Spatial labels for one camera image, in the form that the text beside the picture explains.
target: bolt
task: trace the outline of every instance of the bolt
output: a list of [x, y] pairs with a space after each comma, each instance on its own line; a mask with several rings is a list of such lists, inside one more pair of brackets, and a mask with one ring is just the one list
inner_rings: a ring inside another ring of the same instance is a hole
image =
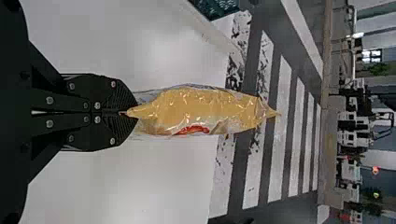
[[95, 107], [95, 109], [100, 109], [100, 103], [99, 103], [99, 102], [96, 102], [95, 105], [94, 105], [94, 107]]
[[96, 117], [95, 117], [95, 123], [100, 123], [100, 121], [101, 121], [100, 117], [99, 117], [99, 116], [96, 116]]
[[50, 96], [46, 98], [46, 101], [47, 101], [47, 105], [52, 105], [53, 104], [53, 98], [50, 97]]
[[47, 120], [46, 121], [46, 126], [47, 126], [47, 128], [52, 128], [53, 127], [53, 120], [52, 119]]
[[21, 79], [23, 79], [23, 80], [27, 80], [27, 79], [29, 79], [30, 74], [27, 73], [27, 72], [20, 72], [20, 77], [21, 77]]
[[70, 143], [74, 142], [74, 135], [70, 134], [69, 137], [67, 138], [67, 141], [69, 141]]
[[69, 83], [69, 89], [70, 91], [73, 91], [76, 88], [76, 85], [73, 82]]
[[29, 148], [30, 148], [29, 144], [27, 144], [27, 143], [22, 144], [22, 145], [21, 145], [21, 153], [26, 153], [26, 152], [28, 152], [28, 151], [29, 151]]

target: plastic bag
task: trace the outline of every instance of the plastic bag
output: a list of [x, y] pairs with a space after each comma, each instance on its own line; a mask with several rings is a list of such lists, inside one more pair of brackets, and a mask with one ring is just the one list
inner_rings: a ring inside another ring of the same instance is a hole
[[187, 84], [134, 96], [143, 104], [122, 114], [139, 119], [134, 128], [138, 134], [240, 133], [278, 115], [258, 97], [209, 86]]

